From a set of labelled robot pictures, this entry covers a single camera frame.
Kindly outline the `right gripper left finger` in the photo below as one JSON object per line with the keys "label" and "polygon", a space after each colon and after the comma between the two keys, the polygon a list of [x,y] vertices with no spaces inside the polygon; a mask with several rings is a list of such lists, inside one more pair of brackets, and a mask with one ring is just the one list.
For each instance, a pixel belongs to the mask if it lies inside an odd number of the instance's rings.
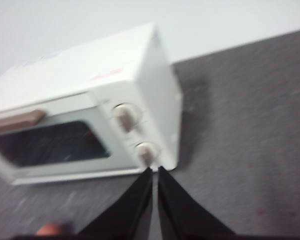
{"label": "right gripper left finger", "polygon": [[85,240],[146,240],[153,207],[153,171],[146,168],[132,185],[78,236]]}

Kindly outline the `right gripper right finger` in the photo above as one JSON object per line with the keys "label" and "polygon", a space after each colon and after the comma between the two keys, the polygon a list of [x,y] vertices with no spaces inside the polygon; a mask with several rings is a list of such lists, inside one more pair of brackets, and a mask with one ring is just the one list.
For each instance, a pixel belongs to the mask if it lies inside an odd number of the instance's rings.
{"label": "right gripper right finger", "polygon": [[158,168],[157,200],[165,240],[221,240],[236,235],[197,203],[163,166]]}

